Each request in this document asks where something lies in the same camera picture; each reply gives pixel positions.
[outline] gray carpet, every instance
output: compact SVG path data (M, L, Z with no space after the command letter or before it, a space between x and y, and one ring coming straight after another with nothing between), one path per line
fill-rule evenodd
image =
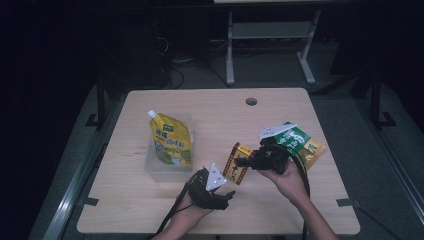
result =
M233 88L303 87L308 91L318 90L338 77L328 74L336 49L335 43L316 43L312 46L308 59L317 80L314 86L309 86L304 80L295 56L297 46L268 51L252 57L235 58L236 84ZM212 58L208 66L210 69L199 66L205 65L193 62L177 68L184 74L181 88L226 87L222 79L225 77L223 56ZM175 85L182 80L181 75L175 71L171 73L171 76ZM364 100L352 99L348 94L352 84L353 82L350 82L327 96L311 97L348 195L353 201L357 201L362 209L402 239L423 239L423 224L399 184L390 161L370 127L368 118L362 114L361 109L364 105L368 105L369 96ZM76 166L79 161L87 157L89 148L107 143L124 100L108 101L109 122L102 129L107 134L100 138L95 128L84 126L88 116L96 113L95 89L87 97L30 239L43 237ZM385 128L381 133L392 144L417 189L424 193L424 179L420 174L420 170L424 167L422 166L424 165L424 136L405 113L396 94L385 86L382 88L381 107L382 111L390 112L398 124L398 127ZM94 169L81 198L88 195L95 173ZM143 235L138 234L83 235L75 228L81 209L81 205L76 203L63 239L144 238ZM342 236L342 239L394 239L388 231L363 212L357 210L356 213L361 225L360 233L355 236ZM287 239L300 238L290 236Z

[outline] wooden table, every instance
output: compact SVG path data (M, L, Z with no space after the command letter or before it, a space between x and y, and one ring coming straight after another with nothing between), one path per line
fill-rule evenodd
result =
M246 104L255 98L257 105ZM320 123L304 89L156 90L131 92L122 109L77 228L83 233L153 233L183 183L157 183L144 170L151 139L147 112L191 113L195 124L194 171L216 163L223 171L236 142L259 147L265 126L286 121L326 145L309 170L311 196L336 234L356 234L360 226ZM218 193L236 190L225 211L215 211L192 234L299 234L303 219L276 187L248 170L240 186L229 182Z

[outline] person's right hand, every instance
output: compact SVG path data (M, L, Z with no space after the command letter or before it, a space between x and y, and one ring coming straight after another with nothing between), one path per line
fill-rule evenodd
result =
M293 161L289 161L287 169L282 175L272 170L257 170L263 176L269 178L289 201L299 207L305 201L309 201L308 194L305 190L302 177Z

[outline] dark background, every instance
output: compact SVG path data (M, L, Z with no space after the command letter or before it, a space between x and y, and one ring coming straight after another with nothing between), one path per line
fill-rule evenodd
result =
M100 2L105 1L0 3L1 239L28 237L76 117L99 76L116 97L131 89L157 89L166 83L166 76L158 74L166 60L151 54L156 51L158 31L152 29L151 18L78 11L81 6L104 7ZM315 40L340 41L334 73L346 74L364 64L381 72L384 82L398 92L405 109L424 129L422 12L418 1L327 9ZM206 61L205 41L225 34L226 15L219 12L190 16L199 21L179 18L181 13L163 14L180 21L172 25L172 31L169 26L160 31L171 38L173 31L179 32L184 41L176 38L177 46ZM218 23L216 28L211 22ZM200 34L190 35L187 25L198 27ZM140 54L131 55L134 48Z

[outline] clear plastic container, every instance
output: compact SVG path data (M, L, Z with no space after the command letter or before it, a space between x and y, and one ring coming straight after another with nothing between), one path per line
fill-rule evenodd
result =
M150 135L144 169L156 182L186 182L193 175L194 124L190 113L164 113L187 124L191 142L191 165L168 165L160 161L155 150L153 135Z

